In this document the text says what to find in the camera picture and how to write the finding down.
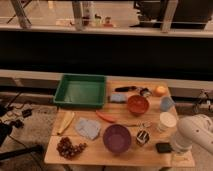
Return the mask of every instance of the gray cloth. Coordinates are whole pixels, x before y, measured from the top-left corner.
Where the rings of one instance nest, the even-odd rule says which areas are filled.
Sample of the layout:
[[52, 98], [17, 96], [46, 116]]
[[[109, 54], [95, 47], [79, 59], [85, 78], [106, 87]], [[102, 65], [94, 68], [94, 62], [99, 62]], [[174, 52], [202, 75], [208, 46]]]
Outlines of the gray cloth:
[[79, 118], [75, 124], [75, 130], [81, 135], [90, 140], [94, 140], [101, 129], [101, 124], [98, 121], [86, 118]]

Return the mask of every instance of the carrot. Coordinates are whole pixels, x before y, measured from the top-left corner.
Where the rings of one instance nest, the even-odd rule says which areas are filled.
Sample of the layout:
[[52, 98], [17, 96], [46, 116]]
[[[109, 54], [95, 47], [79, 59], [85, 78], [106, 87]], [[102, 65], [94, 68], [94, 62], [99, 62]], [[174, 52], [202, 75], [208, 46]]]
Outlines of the carrot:
[[110, 122], [110, 123], [115, 123], [116, 122], [116, 119], [113, 118], [112, 116], [109, 116], [109, 115], [106, 115], [106, 114], [103, 114], [99, 111], [95, 111], [95, 113], [103, 120], [107, 121], [107, 122]]

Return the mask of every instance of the bunch of grapes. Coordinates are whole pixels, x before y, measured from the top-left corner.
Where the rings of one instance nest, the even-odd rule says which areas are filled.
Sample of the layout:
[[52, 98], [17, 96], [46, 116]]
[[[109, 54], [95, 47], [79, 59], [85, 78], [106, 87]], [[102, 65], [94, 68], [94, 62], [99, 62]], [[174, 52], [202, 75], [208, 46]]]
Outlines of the bunch of grapes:
[[63, 137], [58, 143], [57, 150], [60, 156], [66, 159], [72, 159], [77, 154], [80, 154], [86, 147], [87, 147], [86, 143], [80, 143], [79, 145], [72, 145], [72, 142], [68, 137]]

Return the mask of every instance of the green plastic tray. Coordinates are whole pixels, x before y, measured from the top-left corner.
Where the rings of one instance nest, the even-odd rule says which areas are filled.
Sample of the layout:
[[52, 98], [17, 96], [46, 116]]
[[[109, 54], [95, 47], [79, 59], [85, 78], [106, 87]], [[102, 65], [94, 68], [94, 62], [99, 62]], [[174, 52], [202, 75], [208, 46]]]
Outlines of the green plastic tray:
[[62, 107], [102, 108], [105, 94], [105, 76], [64, 74], [53, 102]]

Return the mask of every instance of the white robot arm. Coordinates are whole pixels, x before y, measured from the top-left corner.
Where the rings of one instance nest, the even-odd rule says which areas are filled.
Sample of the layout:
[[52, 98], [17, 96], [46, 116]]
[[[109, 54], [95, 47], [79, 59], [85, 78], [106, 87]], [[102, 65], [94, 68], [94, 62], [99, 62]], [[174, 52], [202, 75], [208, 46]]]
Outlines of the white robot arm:
[[178, 121], [177, 131], [170, 139], [172, 149], [184, 153], [192, 148], [192, 142], [213, 154], [213, 122], [208, 116], [199, 114]]

